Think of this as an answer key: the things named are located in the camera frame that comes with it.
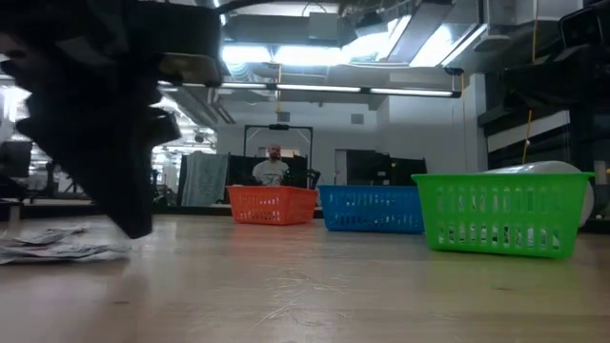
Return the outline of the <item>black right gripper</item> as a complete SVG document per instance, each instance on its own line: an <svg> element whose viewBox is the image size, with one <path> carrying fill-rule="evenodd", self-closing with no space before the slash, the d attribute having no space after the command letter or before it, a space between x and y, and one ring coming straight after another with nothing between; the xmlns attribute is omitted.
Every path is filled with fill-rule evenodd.
<svg viewBox="0 0 610 343"><path fill-rule="evenodd" d="M534 73L541 82L539 92L562 104L605 101L609 97L609 48L581 45L555 55L534 66L505 69L500 79L506 90L533 102Z"/></svg>

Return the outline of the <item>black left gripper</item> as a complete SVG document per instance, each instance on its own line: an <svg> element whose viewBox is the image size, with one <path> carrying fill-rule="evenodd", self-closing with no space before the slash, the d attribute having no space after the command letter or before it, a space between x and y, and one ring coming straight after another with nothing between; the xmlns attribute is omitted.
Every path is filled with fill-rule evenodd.
<svg viewBox="0 0 610 343"><path fill-rule="evenodd" d="M30 94L18 131L129 238L153 230L147 144L181 137L149 106L161 83L221 84L221 16L198 2L1 0L1 68ZM144 138L132 120L93 116L146 108Z"/></svg>

